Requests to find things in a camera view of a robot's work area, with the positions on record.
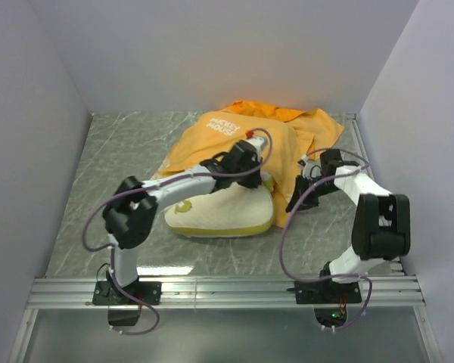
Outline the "orange pillowcase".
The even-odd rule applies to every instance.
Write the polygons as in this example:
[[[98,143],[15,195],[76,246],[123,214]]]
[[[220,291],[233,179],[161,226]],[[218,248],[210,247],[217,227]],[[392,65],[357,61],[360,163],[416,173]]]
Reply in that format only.
[[[203,114],[183,132],[153,178],[164,178],[190,169],[215,154],[228,151],[251,129],[266,129],[274,148],[262,168],[274,181],[274,224],[285,226],[285,212],[294,192],[298,160],[312,151],[333,147],[344,127],[322,109],[310,111],[280,108],[254,101],[236,101],[231,106]]]

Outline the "cream quilted pillow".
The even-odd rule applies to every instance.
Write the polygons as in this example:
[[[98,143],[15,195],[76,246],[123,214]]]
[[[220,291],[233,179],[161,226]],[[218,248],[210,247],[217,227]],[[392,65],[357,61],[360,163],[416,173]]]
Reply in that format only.
[[[269,230],[274,220],[274,179],[261,173],[254,189],[237,183],[212,194],[183,200],[167,209],[169,229],[187,237],[246,237]]]

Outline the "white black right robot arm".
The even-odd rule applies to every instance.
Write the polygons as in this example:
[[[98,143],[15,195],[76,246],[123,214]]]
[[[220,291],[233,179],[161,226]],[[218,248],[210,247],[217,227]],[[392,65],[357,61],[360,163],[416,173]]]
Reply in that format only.
[[[301,285],[313,285],[326,302],[343,296],[345,286],[366,280],[366,273],[384,261],[406,256],[411,247],[410,202],[405,194],[394,194],[381,187],[365,171],[369,162],[353,152],[357,159],[345,160],[345,150],[320,148],[301,157],[306,167],[309,156],[320,153],[320,175],[313,178],[302,171],[295,179],[294,193],[286,212],[287,225],[299,209],[319,205],[319,198],[338,191],[345,193],[356,207],[350,246],[336,259],[328,262],[317,278],[301,278],[290,273],[283,257],[284,241],[279,247],[283,272]]]

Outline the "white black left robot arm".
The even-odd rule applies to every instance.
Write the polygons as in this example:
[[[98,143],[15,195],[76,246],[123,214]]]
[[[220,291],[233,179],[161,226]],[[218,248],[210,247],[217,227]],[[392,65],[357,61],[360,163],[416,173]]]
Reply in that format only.
[[[261,184],[262,152],[268,144],[263,136],[252,136],[234,144],[179,174],[140,182],[125,179],[102,218],[111,243],[107,280],[111,296],[120,304],[141,296],[137,272],[138,246],[151,233],[155,216],[167,207],[191,197],[212,194],[237,183],[246,188]]]

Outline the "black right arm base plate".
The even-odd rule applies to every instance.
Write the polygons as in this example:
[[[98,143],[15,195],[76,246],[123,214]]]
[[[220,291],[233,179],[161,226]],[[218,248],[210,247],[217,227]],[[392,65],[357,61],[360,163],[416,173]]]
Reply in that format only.
[[[339,284],[331,280],[316,283],[294,282],[288,292],[295,295],[298,305],[326,305],[338,303],[361,303],[362,296],[357,283]]]

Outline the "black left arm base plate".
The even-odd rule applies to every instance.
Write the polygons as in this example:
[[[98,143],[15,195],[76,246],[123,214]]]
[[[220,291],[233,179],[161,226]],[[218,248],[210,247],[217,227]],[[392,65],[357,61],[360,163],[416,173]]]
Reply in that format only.
[[[136,281],[131,286],[123,288],[121,293],[112,282],[98,281],[92,297],[94,306],[132,306],[141,300],[151,306],[160,303],[162,283],[159,281]]]

